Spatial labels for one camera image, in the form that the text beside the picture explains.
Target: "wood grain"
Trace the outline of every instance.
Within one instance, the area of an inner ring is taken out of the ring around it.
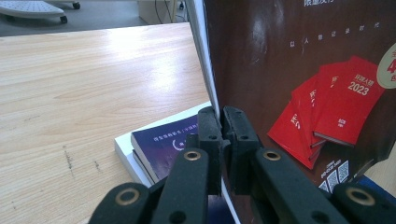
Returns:
[[[187,23],[0,38],[0,219],[86,223],[114,138],[208,100]]]

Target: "book stack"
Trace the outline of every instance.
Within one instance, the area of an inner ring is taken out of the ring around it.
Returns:
[[[375,64],[356,56],[322,65],[291,92],[290,102],[268,135],[309,169],[326,141],[354,147],[384,92],[376,71]]]
[[[187,134],[197,133],[197,114],[209,102],[158,120],[115,139],[115,149],[134,182],[147,187],[167,177]],[[207,223],[239,223],[222,183],[223,197],[208,196]]]

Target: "wooden table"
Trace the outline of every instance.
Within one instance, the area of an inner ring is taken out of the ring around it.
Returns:
[[[87,223],[131,181],[114,138],[207,100],[187,23],[0,38],[1,222]]]

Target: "floor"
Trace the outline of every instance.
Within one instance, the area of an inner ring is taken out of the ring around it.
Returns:
[[[52,4],[64,11],[68,23],[61,23],[59,18],[14,18],[10,20],[6,15],[0,14],[0,36],[38,35],[148,25],[140,19],[136,1],[84,1],[80,2],[80,9],[74,9],[71,3]],[[185,8],[177,10],[177,22],[186,20],[186,11]]]

